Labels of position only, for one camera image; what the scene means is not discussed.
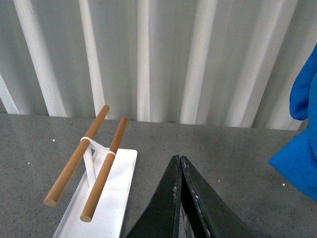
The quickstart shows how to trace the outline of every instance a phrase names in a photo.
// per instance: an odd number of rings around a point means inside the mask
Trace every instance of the wooden rod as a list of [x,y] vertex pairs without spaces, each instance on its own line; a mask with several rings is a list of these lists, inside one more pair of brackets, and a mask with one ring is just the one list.
[[[113,138],[113,141],[110,145],[110,150],[114,153],[117,153],[125,127],[128,123],[128,118],[122,118],[117,129],[117,132]],[[107,154],[106,159],[100,169],[96,182],[91,190],[91,193],[88,197],[84,210],[80,216],[80,219],[83,222],[91,222],[93,215],[95,213],[97,204],[99,202],[101,193],[104,189],[106,180],[108,178],[111,166],[113,164],[115,156],[113,154]]]
[[[108,105],[104,105],[101,111],[99,112],[98,116],[88,129],[85,137],[93,139],[103,123],[110,107]],[[74,174],[75,170],[77,169],[82,157],[84,156],[85,151],[87,150],[90,141],[87,139],[83,139],[79,145],[77,146],[76,150],[74,151],[73,155],[70,157],[69,161],[65,165],[64,169],[60,173],[59,177],[57,178],[55,184],[47,194],[46,198],[44,199],[44,204],[53,207],[56,206],[57,201],[59,200],[61,194],[63,193],[65,187],[67,186],[70,178]]]

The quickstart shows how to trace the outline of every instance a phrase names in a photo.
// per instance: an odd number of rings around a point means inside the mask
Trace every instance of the blue cloth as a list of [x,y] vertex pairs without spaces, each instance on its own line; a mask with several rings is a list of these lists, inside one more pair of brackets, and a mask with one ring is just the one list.
[[309,126],[269,163],[300,192],[317,202],[317,44],[298,74],[290,94],[290,114],[308,118]]

